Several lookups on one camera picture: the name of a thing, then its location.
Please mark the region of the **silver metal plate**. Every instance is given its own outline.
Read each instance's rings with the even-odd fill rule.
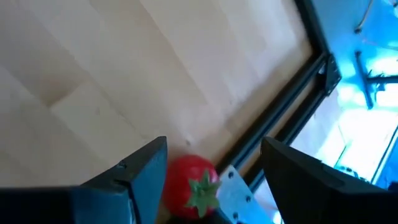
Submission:
[[[222,181],[218,192],[220,209],[231,223],[273,223],[233,166],[229,166],[220,179]]]

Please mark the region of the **light wood panel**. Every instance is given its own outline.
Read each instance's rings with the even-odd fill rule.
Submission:
[[[43,49],[41,64],[53,51],[58,63],[73,65],[68,93],[89,80],[142,142],[167,135],[171,157],[183,151],[218,161],[311,54],[290,0],[18,0],[8,7],[34,21],[19,19],[22,28],[33,24],[45,33],[37,39],[59,45]]]
[[[312,53],[293,0],[1,1],[0,31],[0,65],[38,108],[34,159],[25,140],[2,149],[11,185],[81,183],[160,135],[171,159],[217,163]],[[28,129],[8,122],[9,139]]]
[[[111,165],[90,153],[3,67],[0,105],[2,186],[80,184]]]

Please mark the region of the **screw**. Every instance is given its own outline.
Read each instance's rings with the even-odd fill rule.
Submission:
[[[360,34],[362,32],[362,28],[360,28],[360,27],[357,27],[357,28],[355,28],[355,30],[354,30],[354,33],[355,34]]]
[[[125,169],[125,168],[127,168],[127,165],[126,165],[126,163],[124,163],[123,161],[120,161],[117,165],[116,165],[116,167],[117,168],[119,168],[119,169]]]

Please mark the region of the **strawberry leaves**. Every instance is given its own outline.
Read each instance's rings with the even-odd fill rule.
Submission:
[[[200,218],[206,215],[208,208],[218,208],[220,206],[216,193],[221,182],[211,183],[208,170],[204,171],[200,181],[193,179],[188,181],[192,194],[185,206],[196,207]]]

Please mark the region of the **black frame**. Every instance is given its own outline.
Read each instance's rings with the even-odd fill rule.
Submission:
[[[321,102],[330,95],[341,80],[341,75],[327,46],[326,38],[323,35],[311,0],[295,0],[295,3],[307,31],[313,55],[295,74],[293,79],[286,84],[268,108],[238,139],[227,155],[222,158],[216,166],[219,173],[228,165],[234,166],[237,170],[242,168],[257,146],[260,145],[263,137],[276,125],[309,82],[315,79],[315,88],[303,100],[275,137],[276,140],[290,145]],[[262,168],[262,161],[258,158],[243,177],[253,192],[265,179]]]

